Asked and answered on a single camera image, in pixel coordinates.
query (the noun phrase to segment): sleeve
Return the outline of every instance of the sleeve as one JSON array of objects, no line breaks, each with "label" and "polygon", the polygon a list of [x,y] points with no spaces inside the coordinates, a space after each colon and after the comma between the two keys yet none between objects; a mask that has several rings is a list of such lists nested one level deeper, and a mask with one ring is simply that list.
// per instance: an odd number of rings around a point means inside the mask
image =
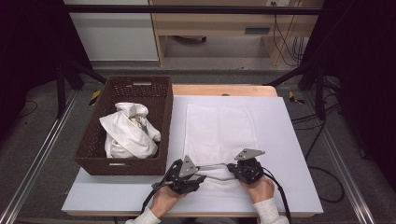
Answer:
[{"label": "sleeve", "polygon": [[125,224],[158,224],[161,221],[154,216],[151,210],[146,207],[145,212],[142,213],[139,217],[135,220],[129,219],[125,222]]},{"label": "sleeve", "polygon": [[279,215],[274,198],[254,203],[253,206],[259,214],[261,224],[289,224],[286,217]]}]

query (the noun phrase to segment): wicker basket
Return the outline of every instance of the wicker basket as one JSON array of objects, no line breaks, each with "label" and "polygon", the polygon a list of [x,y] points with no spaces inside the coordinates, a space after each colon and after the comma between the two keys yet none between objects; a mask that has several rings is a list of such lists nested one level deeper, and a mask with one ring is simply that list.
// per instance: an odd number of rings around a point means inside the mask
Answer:
[{"label": "wicker basket", "polygon": [[[158,151],[147,159],[107,158],[106,131],[99,118],[116,112],[114,104],[132,102],[148,108],[148,121],[161,132]],[[96,102],[91,120],[75,153],[90,175],[164,175],[168,155],[173,92],[170,77],[110,77]]]}]

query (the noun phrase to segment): white cabinet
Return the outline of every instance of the white cabinet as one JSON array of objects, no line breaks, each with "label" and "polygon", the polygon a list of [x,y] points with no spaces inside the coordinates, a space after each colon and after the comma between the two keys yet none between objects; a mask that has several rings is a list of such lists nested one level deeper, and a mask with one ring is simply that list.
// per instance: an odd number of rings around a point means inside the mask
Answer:
[{"label": "white cabinet", "polygon": [[[148,5],[147,0],[64,0],[66,5]],[[70,13],[91,61],[158,61],[148,13]]]}]

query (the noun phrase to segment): table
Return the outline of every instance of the table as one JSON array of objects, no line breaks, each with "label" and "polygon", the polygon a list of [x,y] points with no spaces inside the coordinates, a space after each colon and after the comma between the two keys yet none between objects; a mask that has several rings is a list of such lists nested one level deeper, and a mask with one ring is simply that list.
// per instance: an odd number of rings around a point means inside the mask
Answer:
[{"label": "table", "polygon": [[[169,140],[168,166],[180,159],[188,104],[251,105],[253,116],[265,126],[256,127],[262,136],[265,164],[286,192],[293,217],[311,217],[322,213],[312,178],[292,129],[283,98],[276,97],[273,87],[249,85],[174,85],[174,110]],[[69,191],[63,211],[71,216],[136,216],[151,191],[151,184],[161,176],[91,176],[82,168]],[[284,207],[276,192],[276,206]],[[168,217],[255,217],[249,198],[214,198],[189,194],[169,211]]]},{"label": "table", "polygon": [[[270,0],[149,0],[152,6],[240,6],[270,7]],[[274,1],[277,7],[322,7],[324,0]],[[160,64],[164,64],[167,37],[179,36],[261,36],[273,66],[279,65],[292,36],[309,37],[318,16],[278,15],[220,15],[220,14],[162,14],[152,13],[154,35]]]}]

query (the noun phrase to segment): person's hand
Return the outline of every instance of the person's hand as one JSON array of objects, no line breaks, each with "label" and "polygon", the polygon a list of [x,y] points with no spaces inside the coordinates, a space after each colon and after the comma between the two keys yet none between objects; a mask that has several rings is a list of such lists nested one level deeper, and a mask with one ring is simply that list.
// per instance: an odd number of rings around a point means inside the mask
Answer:
[{"label": "person's hand", "polygon": [[186,194],[172,191],[168,186],[162,187],[154,194],[150,210],[155,217],[160,218],[185,196]]},{"label": "person's hand", "polygon": [[241,185],[250,194],[250,198],[254,203],[274,198],[274,183],[264,175],[254,184],[248,185],[241,182]]}]

